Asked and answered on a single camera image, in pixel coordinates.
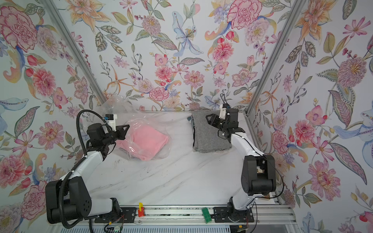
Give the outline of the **grey fuzzy blanket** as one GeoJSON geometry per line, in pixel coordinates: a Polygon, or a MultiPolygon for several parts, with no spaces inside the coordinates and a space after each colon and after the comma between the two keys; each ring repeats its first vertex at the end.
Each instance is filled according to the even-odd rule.
{"type": "Polygon", "coordinates": [[[218,136],[218,129],[209,125],[206,120],[206,115],[217,114],[219,111],[193,111],[192,115],[195,124],[195,147],[193,148],[199,153],[211,153],[216,151],[224,151],[232,148],[232,145],[227,139],[222,139],[218,136]]]}

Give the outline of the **clear plastic vacuum bag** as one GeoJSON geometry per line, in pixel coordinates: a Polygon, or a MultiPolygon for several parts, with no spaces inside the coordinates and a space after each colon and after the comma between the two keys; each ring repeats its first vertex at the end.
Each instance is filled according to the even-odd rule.
{"type": "Polygon", "coordinates": [[[116,141],[115,154],[128,161],[162,160],[170,155],[172,139],[164,123],[136,110],[125,98],[112,96],[98,108],[102,116],[114,114],[116,125],[129,125],[125,139],[116,141]]]}

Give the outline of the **black smiley knitted blanket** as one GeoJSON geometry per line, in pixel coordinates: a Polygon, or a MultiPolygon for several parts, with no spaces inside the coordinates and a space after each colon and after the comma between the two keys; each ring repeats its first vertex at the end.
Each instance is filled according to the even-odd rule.
{"type": "Polygon", "coordinates": [[[194,124],[194,119],[193,119],[193,116],[190,117],[190,124],[191,124],[191,128],[192,128],[192,132],[193,132],[193,148],[195,147],[195,124],[194,124]]]}

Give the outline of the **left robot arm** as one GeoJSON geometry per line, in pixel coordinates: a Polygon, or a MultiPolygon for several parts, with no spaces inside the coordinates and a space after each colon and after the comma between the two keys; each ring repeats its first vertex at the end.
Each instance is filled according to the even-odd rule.
{"type": "Polygon", "coordinates": [[[116,198],[94,199],[86,181],[109,154],[109,147],[117,140],[125,140],[129,125],[111,126],[105,130],[100,123],[87,129],[87,154],[66,175],[49,182],[45,188],[47,220],[50,224],[62,223],[67,229],[83,220],[117,219],[122,210],[116,198]]]}

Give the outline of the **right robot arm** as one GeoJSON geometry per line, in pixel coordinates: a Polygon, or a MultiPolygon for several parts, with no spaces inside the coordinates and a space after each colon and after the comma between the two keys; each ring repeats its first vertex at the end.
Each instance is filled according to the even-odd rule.
{"type": "Polygon", "coordinates": [[[238,110],[233,108],[222,108],[218,115],[206,116],[208,124],[217,128],[218,134],[243,156],[241,190],[227,203],[226,216],[233,222],[247,216],[257,199],[270,199],[270,193],[276,190],[275,159],[252,144],[239,127],[238,116],[238,110]]]}

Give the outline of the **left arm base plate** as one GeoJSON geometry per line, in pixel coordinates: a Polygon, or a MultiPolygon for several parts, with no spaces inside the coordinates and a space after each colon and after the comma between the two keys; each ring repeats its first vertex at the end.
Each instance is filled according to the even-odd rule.
{"type": "Polygon", "coordinates": [[[136,207],[121,207],[121,211],[119,214],[117,213],[108,213],[100,215],[98,218],[94,220],[95,223],[114,223],[117,220],[117,223],[134,223],[135,218],[137,216],[137,208],[136,207]]]}

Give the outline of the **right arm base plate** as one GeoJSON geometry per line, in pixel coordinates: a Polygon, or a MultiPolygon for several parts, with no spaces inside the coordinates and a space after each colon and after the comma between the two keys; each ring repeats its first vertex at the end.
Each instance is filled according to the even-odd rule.
{"type": "Polygon", "coordinates": [[[228,207],[214,207],[213,219],[216,223],[253,223],[252,210],[228,209],[228,207]]]}

